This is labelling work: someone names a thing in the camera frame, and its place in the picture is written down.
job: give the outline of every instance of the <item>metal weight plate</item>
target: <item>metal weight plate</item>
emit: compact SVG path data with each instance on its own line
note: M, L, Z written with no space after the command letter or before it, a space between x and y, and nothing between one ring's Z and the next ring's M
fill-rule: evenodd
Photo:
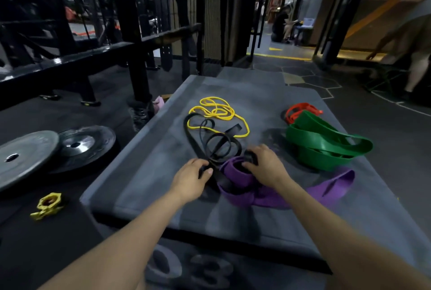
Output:
M62 173L88 165L105 155L116 136L106 126L86 126L59 133L60 150L49 173Z
M38 131L0 146L0 191L27 177L57 151L59 135Z

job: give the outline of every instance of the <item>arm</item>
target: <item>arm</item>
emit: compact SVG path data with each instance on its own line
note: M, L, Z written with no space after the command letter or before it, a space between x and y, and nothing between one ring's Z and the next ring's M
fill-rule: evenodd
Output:
M39 290L135 290L165 227L181 206L197 199L212 169L192 159L175 175L171 189L137 218L74 261Z
M398 256L359 235L295 183L277 155L265 145L251 148L258 166L243 163L292 206L335 277L349 289L431 289L428 278Z
M372 60L378 53L381 52L383 47L385 47L388 43L390 43L394 39L395 36L396 36L396 32L394 31L389 32L387 35L385 35L385 37L383 37L377 44L376 49L374 49L374 51L367 56L366 60Z

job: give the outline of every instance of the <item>gym floor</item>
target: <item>gym floor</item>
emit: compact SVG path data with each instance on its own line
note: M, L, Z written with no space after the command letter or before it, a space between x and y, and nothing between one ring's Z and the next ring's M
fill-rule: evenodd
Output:
M181 84L181 62L170 72L148 71L154 97L170 94ZM364 91L350 73L319 71L312 63L256 56L249 68L283 72L287 86L316 89L349 133L374 141L367 155L376 171L413 219L431 237L431 110L400 104ZM100 107L83 107L79 95L58 91L58 102L34 98L0 112L0 143L23 134L75 126L105 125L117 135L120 147L134 136L125 104L132 95L128 70L112 67L90 78ZM102 237L79 205L79 196L102 169L74 179L30 179L7 200L0 199L0 284L2 289L36 289L71 261L98 244ZM50 192L70 200L57 216L34 222L29 214Z
M295 46L292 43L284 44L281 42L273 42L271 40L271 33L272 24L267 24L267 22L265 22L262 32L260 48L257 47L259 43L259 36L256 37L256 47L254 50L256 56L311 61L315 50L314 47L301 47ZM253 37L250 37L248 52L250 52L252 42ZM340 50L338 57L354 60L364 60L368 55L369 52L366 51ZM379 53L373 60L375 62L379 62L384 56L384 53Z

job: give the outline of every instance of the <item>orange stripe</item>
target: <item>orange stripe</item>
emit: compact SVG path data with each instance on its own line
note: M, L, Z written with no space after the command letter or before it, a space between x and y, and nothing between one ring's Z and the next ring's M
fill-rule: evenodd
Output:
M119 26L115 26L115 29L121 30ZM96 31L89 31L88 32L89 35L93 35L95 33L96 33ZM77 33L77 35L87 35L87 33L86 32L79 32L79 33Z
M364 17L359 22L352 25L349 30L347 31L345 39L352 36L353 34L357 33L360 29L362 29L364 26L369 25L374 20L378 19L380 16L385 14L388 10L390 10L392 7L394 7L396 4L398 4L401 0L387 0L383 5L375 9L373 12L371 12L369 15Z

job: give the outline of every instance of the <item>orange resistance band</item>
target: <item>orange resistance band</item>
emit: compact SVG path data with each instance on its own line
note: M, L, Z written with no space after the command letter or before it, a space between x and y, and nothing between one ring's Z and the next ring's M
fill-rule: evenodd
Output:
M316 116L323 114L323 111L319 111L316 107L314 107L313 105L310 105L309 103L299 103L299 104L293 105L286 112L285 119L286 119L287 123L288 124L294 123L296 118L303 111L309 111L310 113L313 113Z

